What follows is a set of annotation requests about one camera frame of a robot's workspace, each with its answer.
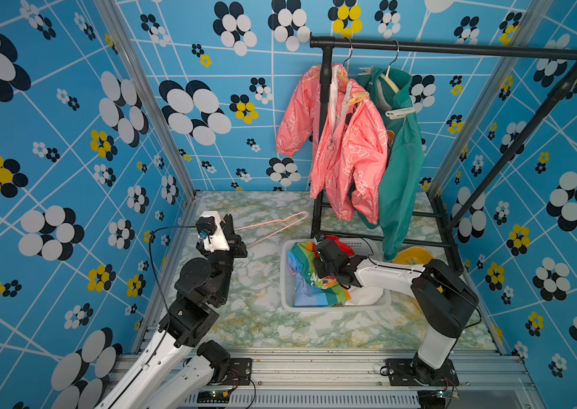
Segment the white red cartoon jacket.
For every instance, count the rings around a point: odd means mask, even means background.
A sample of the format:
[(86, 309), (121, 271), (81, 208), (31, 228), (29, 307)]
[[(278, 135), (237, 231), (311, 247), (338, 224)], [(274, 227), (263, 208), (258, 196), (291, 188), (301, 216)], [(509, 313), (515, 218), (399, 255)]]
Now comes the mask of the white red cartoon jacket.
[(289, 272), (297, 276), (298, 306), (332, 306), (350, 301), (355, 304), (374, 303), (383, 290), (376, 287), (352, 287), (346, 290), (333, 277), (320, 279), (315, 269), (316, 243), (300, 241), (288, 252)]

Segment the green jacket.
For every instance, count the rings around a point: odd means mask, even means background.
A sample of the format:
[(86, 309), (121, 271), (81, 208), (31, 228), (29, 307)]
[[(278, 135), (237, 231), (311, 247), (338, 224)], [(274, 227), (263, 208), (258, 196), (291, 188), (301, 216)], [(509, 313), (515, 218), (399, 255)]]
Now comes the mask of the green jacket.
[(389, 137), (387, 166), (379, 189), (380, 218), (378, 223), (365, 224), (368, 228), (381, 228), (384, 257), (390, 261), (400, 252), (409, 233), (425, 160), (416, 113), (397, 120), (385, 116), (386, 111), (394, 109), (416, 109), (409, 91), (412, 77), (397, 69), (374, 66), (372, 76), (358, 77), (358, 82), (369, 93)]

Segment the white clothespin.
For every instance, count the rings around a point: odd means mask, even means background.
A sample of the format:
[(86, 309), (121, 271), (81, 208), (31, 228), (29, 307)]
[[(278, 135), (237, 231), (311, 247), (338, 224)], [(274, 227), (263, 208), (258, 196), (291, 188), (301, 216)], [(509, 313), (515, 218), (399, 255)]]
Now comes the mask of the white clothespin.
[(399, 108), (385, 112), (385, 116), (391, 120), (405, 119), (409, 114), (416, 113), (415, 107)]

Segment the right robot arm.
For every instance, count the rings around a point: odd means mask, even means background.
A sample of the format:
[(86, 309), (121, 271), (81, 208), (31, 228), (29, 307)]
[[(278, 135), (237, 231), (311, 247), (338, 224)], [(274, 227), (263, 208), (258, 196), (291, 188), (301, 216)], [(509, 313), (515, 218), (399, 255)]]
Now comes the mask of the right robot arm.
[(428, 329), (412, 371), (421, 378), (437, 376), (477, 310), (479, 298), (465, 281), (439, 259), (404, 265), (350, 257), (331, 239), (317, 243), (316, 253), (317, 273), (333, 277), (346, 289), (380, 288), (415, 298)]

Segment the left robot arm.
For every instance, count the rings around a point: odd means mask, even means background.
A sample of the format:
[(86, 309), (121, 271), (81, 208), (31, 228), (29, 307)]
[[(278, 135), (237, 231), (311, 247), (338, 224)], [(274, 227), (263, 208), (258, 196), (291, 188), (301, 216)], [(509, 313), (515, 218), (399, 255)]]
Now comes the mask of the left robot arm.
[(184, 264), (159, 332), (98, 408), (177, 408), (224, 379), (230, 353), (202, 339), (218, 320), (215, 310), (226, 303), (234, 260), (245, 258), (247, 247), (236, 233), (202, 233), (197, 249), (202, 256)]

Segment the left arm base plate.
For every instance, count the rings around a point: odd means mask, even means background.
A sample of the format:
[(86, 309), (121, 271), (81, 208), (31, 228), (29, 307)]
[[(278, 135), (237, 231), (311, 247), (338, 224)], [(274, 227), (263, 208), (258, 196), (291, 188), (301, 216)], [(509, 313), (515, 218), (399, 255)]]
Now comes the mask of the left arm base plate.
[(225, 366), (215, 371), (209, 385), (249, 386), (252, 369), (251, 358), (230, 358)]

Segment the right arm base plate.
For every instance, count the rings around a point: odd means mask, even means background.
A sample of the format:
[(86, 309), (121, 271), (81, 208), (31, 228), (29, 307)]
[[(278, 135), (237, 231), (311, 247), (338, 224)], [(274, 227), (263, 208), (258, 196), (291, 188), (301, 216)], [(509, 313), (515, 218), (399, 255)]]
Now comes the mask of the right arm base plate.
[(460, 385), (454, 364), (447, 359), (439, 369), (410, 359), (387, 359), (380, 374), (389, 378), (392, 386), (437, 387), (451, 389)]

